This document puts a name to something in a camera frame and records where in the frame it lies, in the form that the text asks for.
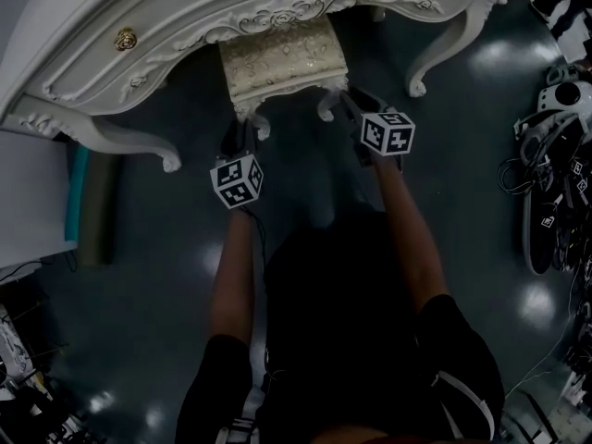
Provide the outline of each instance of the ornate stool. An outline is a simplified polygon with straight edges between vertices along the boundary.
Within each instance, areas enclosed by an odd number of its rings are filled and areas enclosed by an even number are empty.
[[[240,121],[249,118],[259,140],[269,136],[269,121],[256,113],[269,97],[311,86],[328,90],[318,115],[333,120],[331,107],[347,88],[348,67],[327,16],[285,24],[253,36],[220,43],[222,64]]]

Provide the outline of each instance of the shoe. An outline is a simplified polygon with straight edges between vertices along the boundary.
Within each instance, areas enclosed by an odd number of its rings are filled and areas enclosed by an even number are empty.
[[[542,11],[540,11],[534,3],[530,3],[530,9],[533,10],[535,12],[535,14],[541,18],[545,23],[549,23],[550,19],[549,19],[549,15],[543,13]]]

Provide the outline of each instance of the white ornate desk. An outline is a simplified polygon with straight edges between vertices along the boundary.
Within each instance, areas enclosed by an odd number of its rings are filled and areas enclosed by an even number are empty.
[[[426,93],[426,72],[471,43],[491,8],[507,1],[30,0],[0,67],[0,122],[48,137],[61,130],[99,152],[158,154],[175,171],[170,143],[98,116],[139,104],[201,46],[354,5],[379,7],[375,19],[384,8],[420,21],[453,19],[409,69],[407,89],[417,97]]]

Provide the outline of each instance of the white device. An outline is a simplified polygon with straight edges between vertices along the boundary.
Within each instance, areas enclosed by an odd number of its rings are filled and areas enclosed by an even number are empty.
[[[361,142],[383,156],[411,151],[415,124],[403,113],[363,114]]]
[[[592,117],[592,84],[579,80],[543,89],[538,95],[537,111],[550,109],[580,114],[588,121]]]
[[[214,191],[228,209],[259,199],[263,171],[253,154],[210,170]]]

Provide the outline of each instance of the green rolled mat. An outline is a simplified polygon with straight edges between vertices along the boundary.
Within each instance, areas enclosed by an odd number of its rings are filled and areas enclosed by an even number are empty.
[[[121,155],[89,152],[80,206],[77,252],[80,265],[109,265],[112,261],[120,166]]]

